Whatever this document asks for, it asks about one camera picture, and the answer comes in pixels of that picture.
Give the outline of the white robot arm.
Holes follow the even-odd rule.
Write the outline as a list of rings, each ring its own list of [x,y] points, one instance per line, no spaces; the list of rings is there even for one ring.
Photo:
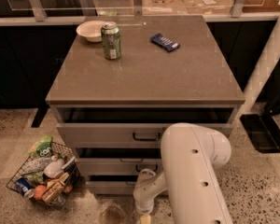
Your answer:
[[[231,149],[222,133],[187,123],[161,138],[163,171],[145,169],[133,196],[141,224],[280,224],[272,158]]]

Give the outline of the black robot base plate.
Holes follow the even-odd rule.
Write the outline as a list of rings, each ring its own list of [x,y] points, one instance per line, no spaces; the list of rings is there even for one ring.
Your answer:
[[[255,150],[260,153],[280,153],[280,128],[270,114],[242,115],[240,121]]]

